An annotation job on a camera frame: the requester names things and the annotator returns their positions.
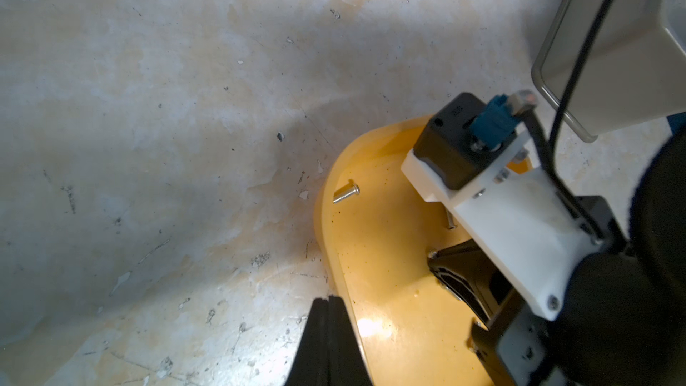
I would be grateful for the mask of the silver screw under mount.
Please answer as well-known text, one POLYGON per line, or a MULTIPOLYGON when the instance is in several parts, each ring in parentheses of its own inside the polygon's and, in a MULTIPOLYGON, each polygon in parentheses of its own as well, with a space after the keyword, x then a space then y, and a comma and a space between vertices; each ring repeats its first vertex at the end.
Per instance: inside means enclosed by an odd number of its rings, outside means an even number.
POLYGON ((447 225, 449 230, 455 230, 457 228, 457 225, 455 223, 454 216, 450 213, 448 209, 445 208, 445 213, 446 213, 446 218, 447 218, 447 225))

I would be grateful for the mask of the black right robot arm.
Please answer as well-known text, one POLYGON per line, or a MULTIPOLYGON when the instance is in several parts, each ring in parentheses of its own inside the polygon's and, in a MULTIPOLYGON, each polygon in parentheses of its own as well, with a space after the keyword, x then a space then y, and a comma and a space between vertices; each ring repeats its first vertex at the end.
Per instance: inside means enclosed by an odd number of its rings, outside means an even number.
POLYGON ((431 272, 480 317, 476 357, 497 385, 684 384, 684 132, 641 178, 628 237, 600 198, 582 204, 610 244, 575 268, 553 321, 532 314, 475 242, 430 257, 431 272))

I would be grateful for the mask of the yellow plastic storage tray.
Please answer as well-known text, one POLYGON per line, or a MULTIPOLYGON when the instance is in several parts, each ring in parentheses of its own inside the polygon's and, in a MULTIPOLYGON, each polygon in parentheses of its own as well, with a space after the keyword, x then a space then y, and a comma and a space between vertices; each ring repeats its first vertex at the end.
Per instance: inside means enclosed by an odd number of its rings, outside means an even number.
POLYGON ((426 123, 395 123, 348 145, 323 182, 314 232, 374 384, 488 385, 468 344, 476 315, 427 264, 468 234, 449 230, 443 205, 425 202, 401 170, 426 123), (360 194, 334 204, 350 182, 360 194))

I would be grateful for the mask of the silver screw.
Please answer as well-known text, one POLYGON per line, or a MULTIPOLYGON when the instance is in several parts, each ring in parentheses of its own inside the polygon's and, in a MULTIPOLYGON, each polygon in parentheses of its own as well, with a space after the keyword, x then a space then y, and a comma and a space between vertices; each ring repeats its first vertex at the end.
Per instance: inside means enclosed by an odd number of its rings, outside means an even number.
POLYGON ((455 223, 454 216, 450 213, 448 209, 445 208, 445 213, 446 213, 446 218, 447 218, 447 225, 449 230, 455 230, 457 228, 457 225, 455 223))
POLYGON ((355 182, 350 182, 348 185, 345 187, 338 189, 334 195, 333 195, 333 200, 332 202, 334 204, 340 203, 341 201, 359 195, 360 194, 360 188, 355 182))

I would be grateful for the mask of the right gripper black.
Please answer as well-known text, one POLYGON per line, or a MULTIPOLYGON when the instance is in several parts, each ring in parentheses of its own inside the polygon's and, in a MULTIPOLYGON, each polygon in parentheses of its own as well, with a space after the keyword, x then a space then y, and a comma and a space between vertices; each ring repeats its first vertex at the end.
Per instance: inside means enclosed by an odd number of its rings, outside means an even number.
POLYGON ((481 321, 476 353, 498 385, 624 385, 626 241, 606 200, 579 199, 606 239, 594 245, 556 200, 458 207, 468 241, 431 256, 431 272, 481 321))

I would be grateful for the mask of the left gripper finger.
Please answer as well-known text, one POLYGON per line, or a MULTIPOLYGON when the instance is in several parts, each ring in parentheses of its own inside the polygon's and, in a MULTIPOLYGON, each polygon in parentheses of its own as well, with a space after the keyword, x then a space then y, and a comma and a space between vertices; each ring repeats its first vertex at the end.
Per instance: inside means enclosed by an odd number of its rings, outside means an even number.
POLYGON ((317 298, 310 309, 287 385, 370 385, 344 300, 317 298))

